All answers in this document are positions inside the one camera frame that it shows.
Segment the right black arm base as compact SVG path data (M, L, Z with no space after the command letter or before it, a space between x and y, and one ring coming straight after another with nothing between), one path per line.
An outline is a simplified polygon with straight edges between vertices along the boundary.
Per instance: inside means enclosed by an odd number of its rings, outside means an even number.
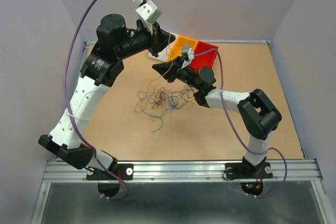
M266 160L265 157L261 163L254 166L243 157L240 162L226 163L222 175L226 180L273 178L271 165Z

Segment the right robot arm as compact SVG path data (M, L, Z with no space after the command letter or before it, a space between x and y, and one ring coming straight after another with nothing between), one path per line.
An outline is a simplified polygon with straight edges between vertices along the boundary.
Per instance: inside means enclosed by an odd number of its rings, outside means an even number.
M215 74L210 67L194 70L184 66L183 57L175 58L172 63L152 65L152 69L162 75L169 83L176 79L196 89L194 98L198 105L206 108L224 109L240 114L250 137L241 170L244 175L253 177L260 172L260 164L265 160L268 143L282 120L282 115L261 89L248 92L231 92L214 86Z

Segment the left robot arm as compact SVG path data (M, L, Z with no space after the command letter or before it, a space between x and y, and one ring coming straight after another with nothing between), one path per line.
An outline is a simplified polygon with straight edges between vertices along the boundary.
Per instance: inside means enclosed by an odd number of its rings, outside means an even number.
M136 29L126 27L122 15L109 14L97 27L97 42L80 69L72 97L65 95L67 106L58 124L38 143L76 169L98 169L106 179L117 172L117 160L84 140L82 132L97 105L123 71L123 60L148 50L158 56L176 37L154 22L148 30L141 19Z

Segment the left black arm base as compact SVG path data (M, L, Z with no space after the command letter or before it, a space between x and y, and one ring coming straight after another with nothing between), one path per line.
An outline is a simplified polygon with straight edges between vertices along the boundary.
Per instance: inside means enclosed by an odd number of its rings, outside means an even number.
M114 177L110 176L105 170L100 170L97 168L89 167L90 171L87 171L86 180L88 181L99 181L99 180L115 180ZM134 172L134 164L132 163L117 163L112 167L111 172L115 176L121 178L122 180L132 180Z

